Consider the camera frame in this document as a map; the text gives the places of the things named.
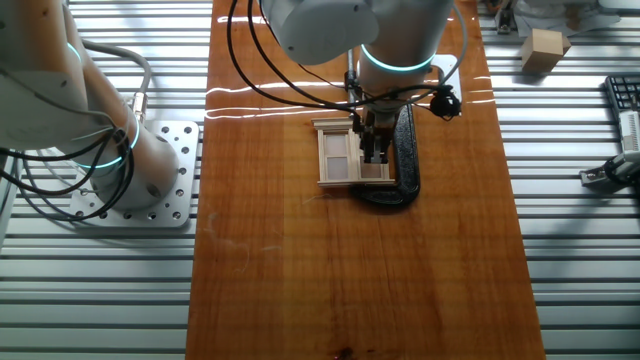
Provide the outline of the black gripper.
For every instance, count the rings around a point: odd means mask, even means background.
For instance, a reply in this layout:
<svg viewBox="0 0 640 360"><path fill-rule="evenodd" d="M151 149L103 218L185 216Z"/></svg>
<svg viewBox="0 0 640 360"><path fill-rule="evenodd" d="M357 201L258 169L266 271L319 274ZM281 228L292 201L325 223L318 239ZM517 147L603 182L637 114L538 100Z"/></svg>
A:
<svg viewBox="0 0 640 360"><path fill-rule="evenodd" d="M368 108L363 115L353 118L353 131L360 137L360 149L363 150L363 161L372 164L387 164L387 149L395 131L395 113L377 112ZM375 142L379 140L379 149Z"/></svg>

